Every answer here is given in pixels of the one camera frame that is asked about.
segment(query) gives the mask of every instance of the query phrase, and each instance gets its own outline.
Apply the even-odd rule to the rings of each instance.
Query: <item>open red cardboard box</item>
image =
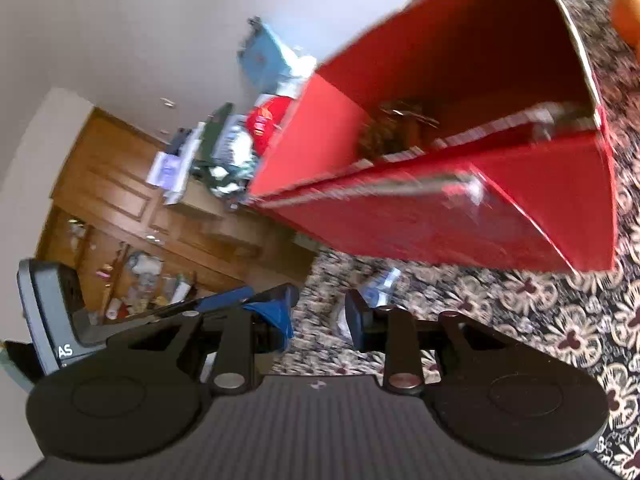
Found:
[[[381,102],[419,98],[441,136],[475,139],[358,165]],[[533,142],[531,110],[584,113]],[[420,0],[322,65],[250,186],[254,205],[337,250],[464,266],[612,267],[604,110],[559,0]]]

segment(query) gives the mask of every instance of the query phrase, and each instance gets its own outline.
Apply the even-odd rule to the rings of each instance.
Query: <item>red box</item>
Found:
[[[459,134],[453,145],[363,168],[368,112],[408,96],[443,137]],[[544,103],[571,103],[581,119],[532,142],[531,109]],[[309,80],[250,197],[351,254],[549,271],[613,262],[606,119],[559,0],[420,0],[389,16]]]

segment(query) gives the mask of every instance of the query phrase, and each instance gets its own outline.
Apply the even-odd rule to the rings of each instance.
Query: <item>cardboard box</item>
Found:
[[[475,140],[359,167],[370,111],[408,97],[428,104],[442,137]],[[524,140],[539,127],[531,109],[545,103],[584,115],[552,140]],[[612,267],[606,118],[559,0],[420,0],[322,65],[291,110],[250,194],[335,249],[503,269]]]

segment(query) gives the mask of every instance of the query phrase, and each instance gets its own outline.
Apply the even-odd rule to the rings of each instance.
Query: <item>round joint cover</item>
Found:
[[[200,412],[196,384],[162,352],[102,351],[44,377],[27,419],[46,454],[121,462],[182,436]]]
[[[593,450],[609,415],[595,379],[524,345],[474,351],[430,393],[454,437],[508,460],[554,462]]]

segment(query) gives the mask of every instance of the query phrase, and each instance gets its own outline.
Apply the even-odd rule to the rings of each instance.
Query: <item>red round object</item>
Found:
[[[251,111],[246,120],[246,129],[254,140],[255,153],[260,156],[264,154],[276,131],[276,126],[282,122],[292,101],[291,97],[278,95]]]

